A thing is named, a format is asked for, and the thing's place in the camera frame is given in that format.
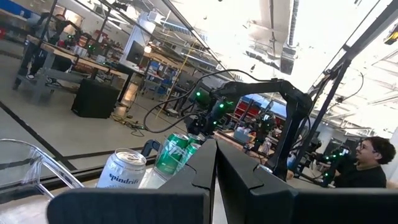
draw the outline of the dark hair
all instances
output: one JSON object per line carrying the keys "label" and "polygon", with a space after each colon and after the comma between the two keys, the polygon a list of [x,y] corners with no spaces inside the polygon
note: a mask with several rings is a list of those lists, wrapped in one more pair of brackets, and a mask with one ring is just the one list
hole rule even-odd
{"label": "dark hair", "polygon": [[62,15],[62,14],[57,14],[57,15],[55,15],[54,17],[58,17],[58,16],[61,16],[61,17],[63,17],[63,19],[67,19],[67,18],[65,18],[65,16],[64,15]]}
{"label": "dark hair", "polygon": [[379,164],[387,164],[391,162],[396,155],[395,147],[390,143],[390,140],[374,136],[364,139],[364,141],[370,141],[373,149],[381,154],[381,159],[377,160]]}

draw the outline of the green can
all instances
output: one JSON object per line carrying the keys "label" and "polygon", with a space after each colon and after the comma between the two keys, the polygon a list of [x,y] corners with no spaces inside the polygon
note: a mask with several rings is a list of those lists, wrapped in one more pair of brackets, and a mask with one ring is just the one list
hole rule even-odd
{"label": "green can", "polygon": [[164,142],[161,155],[157,159],[157,170],[166,175],[174,174],[187,145],[188,137],[179,133],[171,134]]}
{"label": "green can", "polygon": [[194,155],[194,153],[200,148],[201,145],[191,143],[185,148],[185,155],[181,158],[180,164],[177,167],[177,172],[188,162],[188,160]]}
{"label": "green can", "polygon": [[188,141],[189,144],[191,144],[191,143],[201,144],[203,142],[203,139],[199,136],[196,136],[194,134],[187,134],[187,135],[189,138],[189,141]]}

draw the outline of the aluminum can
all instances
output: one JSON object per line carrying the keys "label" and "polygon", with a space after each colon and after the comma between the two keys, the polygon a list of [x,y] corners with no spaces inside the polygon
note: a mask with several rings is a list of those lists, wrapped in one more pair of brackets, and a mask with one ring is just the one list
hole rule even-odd
{"label": "aluminum can", "polygon": [[131,149],[117,149],[106,161],[99,188],[137,189],[144,178],[146,158]]}
{"label": "aluminum can", "polygon": [[203,142],[203,139],[201,137],[194,134],[187,134],[187,136],[189,138],[188,145],[191,143],[201,144]]}
{"label": "aluminum can", "polygon": [[173,133],[163,144],[163,150],[157,158],[155,168],[162,174],[173,175],[188,145],[188,137]]}
{"label": "aluminum can", "polygon": [[180,171],[180,169],[188,162],[189,158],[194,155],[194,153],[200,148],[201,145],[196,143],[191,143],[189,146],[185,148],[185,155],[181,158],[180,164],[178,165],[176,172]]}

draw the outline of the ceiling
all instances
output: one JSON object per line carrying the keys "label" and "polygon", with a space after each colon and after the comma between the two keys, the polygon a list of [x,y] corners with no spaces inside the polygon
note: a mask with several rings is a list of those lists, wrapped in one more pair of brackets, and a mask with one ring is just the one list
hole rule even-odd
{"label": "ceiling", "polygon": [[[141,2],[136,8],[154,8],[165,17],[162,25],[157,26],[153,33],[160,41],[179,46],[185,49],[185,53],[195,43],[196,47],[191,49],[188,61],[196,66],[217,66],[219,62],[206,52],[204,45],[202,48],[197,47],[201,45],[199,41],[170,12],[164,1],[166,0],[133,2]],[[246,51],[263,55],[267,62],[278,61],[289,34],[290,0],[171,0],[180,15],[197,31],[225,67],[248,72],[256,64],[256,69],[251,73],[256,78],[284,78],[304,92],[315,80],[320,79],[324,69],[333,66],[343,55],[338,53],[340,47],[345,42],[352,45],[389,2],[391,0],[300,1],[297,25],[293,30],[298,42],[298,57],[292,75],[288,76],[248,57]],[[325,122],[357,134],[363,134],[364,131],[352,128],[371,127],[373,132],[385,136],[398,126],[398,121],[389,120],[398,108],[398,45],[383,44],[382,40],[387,34],[388,30],[357,56],[336,92],[331,103],[335,106],[328,110]],[[241,78],[245,82],[252,82],[248,77],[241,75]],[[318,105],[322,105],[327,90],[328,88]],[[336,103],[338,97],[347,98],[356,91],[354,96]]]}

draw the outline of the black shirt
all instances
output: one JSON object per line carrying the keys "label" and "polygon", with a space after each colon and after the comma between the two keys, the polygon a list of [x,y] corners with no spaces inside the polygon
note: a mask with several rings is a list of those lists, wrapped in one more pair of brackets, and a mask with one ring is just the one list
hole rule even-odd
{"label": "black shirt", "polygon": [[353,163],[340,166],[341,173],[335,177],[336,187],[381,187],[386,188],[386,175],[381,166],[367,170],[357,170]]}

